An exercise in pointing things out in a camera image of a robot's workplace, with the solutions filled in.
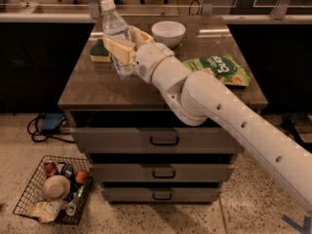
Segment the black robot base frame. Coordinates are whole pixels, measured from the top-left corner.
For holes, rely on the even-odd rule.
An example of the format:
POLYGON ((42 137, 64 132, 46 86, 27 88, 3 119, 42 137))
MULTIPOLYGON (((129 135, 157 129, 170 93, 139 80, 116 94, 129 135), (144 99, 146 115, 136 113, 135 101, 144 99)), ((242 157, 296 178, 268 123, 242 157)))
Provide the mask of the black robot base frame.
POLYGON ((282 127, 292 134, 299 144, 312 144, 312 119, 307 114, 288 114, 283 117, 282 127))

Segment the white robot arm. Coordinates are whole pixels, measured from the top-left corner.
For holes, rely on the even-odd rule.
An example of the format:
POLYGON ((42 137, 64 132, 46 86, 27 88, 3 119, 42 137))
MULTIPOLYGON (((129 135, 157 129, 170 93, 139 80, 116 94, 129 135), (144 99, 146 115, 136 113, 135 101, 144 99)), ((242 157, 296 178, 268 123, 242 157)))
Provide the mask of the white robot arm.
POLYGON ((180 121, 212 119, 231 134, 306 212, 312 213, 312 154, 247 107, 211 73, 193 71, 175 53, 134 28, 135 40, 105 32, 104 47, 155 86, 180 121))

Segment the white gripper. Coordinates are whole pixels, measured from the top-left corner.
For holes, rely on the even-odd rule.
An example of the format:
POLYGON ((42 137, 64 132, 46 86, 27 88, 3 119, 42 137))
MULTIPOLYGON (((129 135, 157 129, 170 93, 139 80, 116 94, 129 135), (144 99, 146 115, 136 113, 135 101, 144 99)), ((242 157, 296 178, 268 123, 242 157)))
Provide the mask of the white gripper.
POLYGON ((133 62, 135 49, 138 49, 135 60, 136 75, 146 83, 150 83, 156 66, 164 59, 173 57, 175 53, 166 45, 154 42, 151 35, 135 26, 130 25, 129 32, 133 42, 116 36, 104 35, 103 45, 125 65, 133 62))

